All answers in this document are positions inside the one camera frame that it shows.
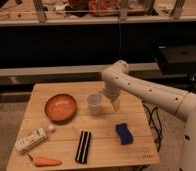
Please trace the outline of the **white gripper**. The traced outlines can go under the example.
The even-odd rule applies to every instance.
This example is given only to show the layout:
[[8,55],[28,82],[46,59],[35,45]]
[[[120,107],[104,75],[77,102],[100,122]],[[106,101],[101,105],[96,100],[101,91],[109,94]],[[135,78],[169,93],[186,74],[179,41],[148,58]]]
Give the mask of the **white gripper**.
[[120,108],[120,99],[117,98],[120,95],[119,89],[112,89],[112,88],[104,88],[98,91],[98,94],[103,96],[105,95],[108,99],[112,99],[110,101],[113,109],[117,112]]

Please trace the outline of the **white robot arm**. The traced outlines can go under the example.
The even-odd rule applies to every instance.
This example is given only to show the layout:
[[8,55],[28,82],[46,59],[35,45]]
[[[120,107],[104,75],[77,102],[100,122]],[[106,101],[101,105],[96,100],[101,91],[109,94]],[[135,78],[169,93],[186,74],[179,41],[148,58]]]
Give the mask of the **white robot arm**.
[[129,66],[123,60],[105,68],[101,73],[103,94],[115,110],[120,107],[119,95],[124,90],[185,121],[179,171],[196,171],[196,94],[131,77],[128,73]]

